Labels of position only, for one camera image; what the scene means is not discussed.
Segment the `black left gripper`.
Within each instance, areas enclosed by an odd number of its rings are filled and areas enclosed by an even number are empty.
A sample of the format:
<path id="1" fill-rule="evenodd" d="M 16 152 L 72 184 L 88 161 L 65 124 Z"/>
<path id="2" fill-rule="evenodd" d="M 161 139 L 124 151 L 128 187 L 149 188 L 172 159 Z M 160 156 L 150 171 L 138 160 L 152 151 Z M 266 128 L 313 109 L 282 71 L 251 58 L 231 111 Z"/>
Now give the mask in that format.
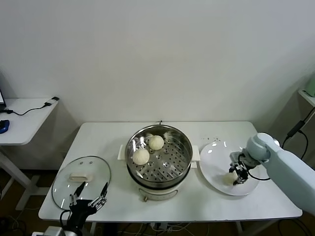
<path id="1" fill-rule="evenodd" d="M 107 202 L 107 188 L 108 182 L 104 185 L 100 195 L 92 200 L 78 200 L 78 197 L 82 193 L 85 187 L 85 182 L 82 182 L 79 187 L 76 188 L 73 194 L 69 195 L 70 198 L 70 211 L 71 216 L 67 220 L 67 227 L 81 229 L 83 228 L 86 219 L 96 213 L 97 209 L 101 209 Z"/>

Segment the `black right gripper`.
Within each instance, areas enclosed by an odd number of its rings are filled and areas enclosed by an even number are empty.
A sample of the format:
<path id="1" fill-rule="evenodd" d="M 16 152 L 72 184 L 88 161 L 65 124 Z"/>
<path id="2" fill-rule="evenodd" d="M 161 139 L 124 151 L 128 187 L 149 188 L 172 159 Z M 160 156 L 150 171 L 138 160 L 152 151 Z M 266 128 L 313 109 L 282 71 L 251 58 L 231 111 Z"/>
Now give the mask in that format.
<path id="1" fill-rule="evenodd" d="M 247 170 L 242 162 L 232 162 L 228 172 L 233 174 L 233 185 L 243 184 L 249 178 Z"/>

